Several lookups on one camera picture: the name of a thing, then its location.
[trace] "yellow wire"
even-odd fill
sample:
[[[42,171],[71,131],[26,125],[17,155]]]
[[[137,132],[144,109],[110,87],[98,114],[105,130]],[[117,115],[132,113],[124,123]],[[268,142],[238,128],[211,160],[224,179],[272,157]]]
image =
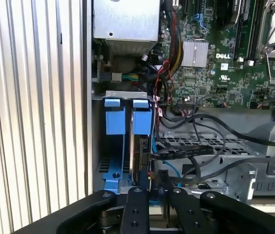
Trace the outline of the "yellow wire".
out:
[[[176,63],[174,65],[174,67],[171,69],[171,74],[173,74],[176,71],[176,69],[177,69],[177,65],[178,65],[178,63],[179,63],[179,61],[181,59],[181,50],[182,50],[182,43],[181,43],[181,41],[179,41],[177,60],[176,60]]]

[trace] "heatsink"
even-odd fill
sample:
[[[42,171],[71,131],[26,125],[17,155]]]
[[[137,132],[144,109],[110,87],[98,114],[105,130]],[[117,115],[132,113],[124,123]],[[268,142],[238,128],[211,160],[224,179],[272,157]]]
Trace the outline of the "heatsink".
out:
[[[184,41],[183,67],[206,67],[209,43],[206,41]]]
[[[148,54],[158,41],[160,0],[94,0],[94,38],[113,55]]]

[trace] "ribbed metal surface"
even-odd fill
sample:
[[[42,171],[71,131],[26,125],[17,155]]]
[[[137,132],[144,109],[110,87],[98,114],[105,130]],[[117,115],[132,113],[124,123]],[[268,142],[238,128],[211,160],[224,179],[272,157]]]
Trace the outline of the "ribbed metal surface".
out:
[[[206,67],[208,56],[208,42],[184,41],[183,67]]]
[[[84,197],[81,9],[0,0],[0,234]]]

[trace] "motherboard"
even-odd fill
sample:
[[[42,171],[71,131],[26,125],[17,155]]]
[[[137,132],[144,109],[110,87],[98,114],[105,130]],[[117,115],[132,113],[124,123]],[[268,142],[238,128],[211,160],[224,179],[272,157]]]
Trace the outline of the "motherboard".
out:
[[[172,104],[194,104],[207,94],[225,100],[228,108],[256,109],[275,100],[275,2],[231,1],[240,4],[238,19],[225,28],[223,1],[177,1],[174,6],[184,58],[173,77]],[[164,21],[159,43],[166,58],[171,37]],[[216,100],[203,106],[218,107]],[[275,103],[264,107],[275,108]]]

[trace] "blue drive bay latch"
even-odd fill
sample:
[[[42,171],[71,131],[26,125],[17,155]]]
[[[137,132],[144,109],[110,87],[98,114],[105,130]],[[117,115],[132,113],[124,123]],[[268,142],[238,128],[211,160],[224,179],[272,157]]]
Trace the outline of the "blue drive bay latch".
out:
[[[119,98],[106,98],[104,107],[106,112],[106,134],[123,135],[122,155],[112,155],[109,170],[103,174],[104,189],[118,194],[119,181],[123,179],[123,164],[125,154],[126,134],[126,108],[124,100]],[[133,134],[150,135],[152,132],[152,106],[149,100],[132,100],[133,108]]]

